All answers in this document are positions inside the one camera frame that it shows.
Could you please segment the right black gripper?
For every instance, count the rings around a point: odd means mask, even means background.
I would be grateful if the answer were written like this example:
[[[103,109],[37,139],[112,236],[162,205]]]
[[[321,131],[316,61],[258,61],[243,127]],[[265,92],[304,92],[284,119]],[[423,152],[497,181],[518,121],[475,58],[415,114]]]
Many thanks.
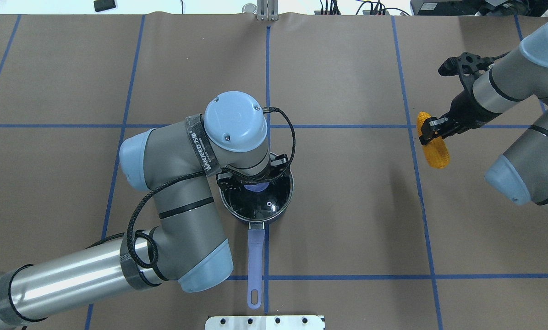
[[[451,102],[448,117],[429,117],[427,127],[421,127],[421,144],[427,145],[437,138],[447,138],[457,130],[478,129],[491,121],[491,113],[473,98],[470,92],[462,91]],[[454,127],[446,127],[453,122]]]

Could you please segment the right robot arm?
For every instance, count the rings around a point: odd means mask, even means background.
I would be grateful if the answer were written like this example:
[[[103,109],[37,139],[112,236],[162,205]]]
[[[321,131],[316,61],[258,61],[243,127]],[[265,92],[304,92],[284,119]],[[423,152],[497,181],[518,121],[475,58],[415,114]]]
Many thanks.
[[[548,214],[548,21],[503,54],[463,52],[446,59],[438,73],[458,77],[462,90],[443,115],[418,114],[415,126],[427,163],[445,167],[447,138],[532,103],[530,122],[522,124],[523,132],[488,168],[485,180],[516,205],[538,205]]]

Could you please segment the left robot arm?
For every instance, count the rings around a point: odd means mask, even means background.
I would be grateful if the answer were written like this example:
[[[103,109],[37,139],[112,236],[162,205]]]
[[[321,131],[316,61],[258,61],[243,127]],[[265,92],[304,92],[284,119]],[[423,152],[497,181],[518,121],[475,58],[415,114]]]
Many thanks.
[[[204,114],[125,140],[120,165],[146,191],[120,238],[0,274],[0,330],[130,291],[176,281],[204,291],[233,271],[208,179],[260,182],[269,166],[267,107],[246,93],[216,96]]]

